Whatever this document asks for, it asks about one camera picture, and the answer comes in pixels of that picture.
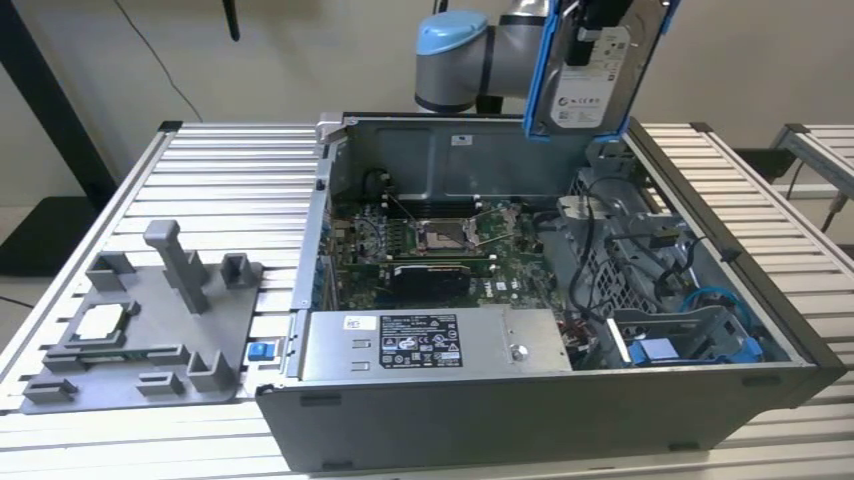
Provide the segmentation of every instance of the white wall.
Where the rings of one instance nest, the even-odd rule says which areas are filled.
[[[451,0],[495,16],[504,0]],[[684,0],[638,97],[642,121],[706,121],[735,146],[786,122],[854,123],[851,0]],[[16,2],[104,157],[120,172],[164,119],[192,112],[111,0]],[[431,0],[123,0],[207,121],[312,122],[411,111],[415,29]],[[519,109],[520,102],[514,102]]]
[[[0,207],[33,206],[83,190],[0,67]]]
[[[635,113],[704,121],[734,146],[782,125],[854,123],[854,1],[683,0]]]
[[[320,111],[412,111],[418,23],[431,0],[123,0],[205,121],[314,122]],[[500,12],[503,1],[455,1]],[[163,120],[193,120],[111,0],[16,6],[95,142],[127,172]]]

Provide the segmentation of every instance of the motherboard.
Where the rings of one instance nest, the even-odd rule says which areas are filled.
[[[331,256],[342,310],[507,304],[563,311],[536,235],[539,217],[554,212],[511,201],[463,207],[338,206]]]

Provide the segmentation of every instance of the blue clip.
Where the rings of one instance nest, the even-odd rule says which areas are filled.
[[[272,343],[249,343],[249,362],[264,362],[276,358],[276,346]]]

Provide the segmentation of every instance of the power supply label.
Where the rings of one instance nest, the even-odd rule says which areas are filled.
[[[383,368],[463,366],[456,315],[383,315],[379,342]]]

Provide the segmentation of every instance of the slatted metal table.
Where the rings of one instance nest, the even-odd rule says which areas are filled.
[[[849,367],[854,367],[854,262],[710,132],[646,125],[713,210]],[[251,340],[290,325],[296,262],[316,167],[312,125],[184,124],[160,132],[77,251],[0,355],[0,478],[299,478],[252,401],[277,371],[247,365],[228,405],[24,416],[27,379],[88,289],[97,251],[135,264],[159,257],[149,220],[177,217],[181,243],[216,261],[244,251],[265,265]],[[711,452],[364,475],[374,480],[854,477],[854,374],[805,406],[759,415]]]
[[[790,150],[854,198],[854,125],[789,124],[771,148]]]

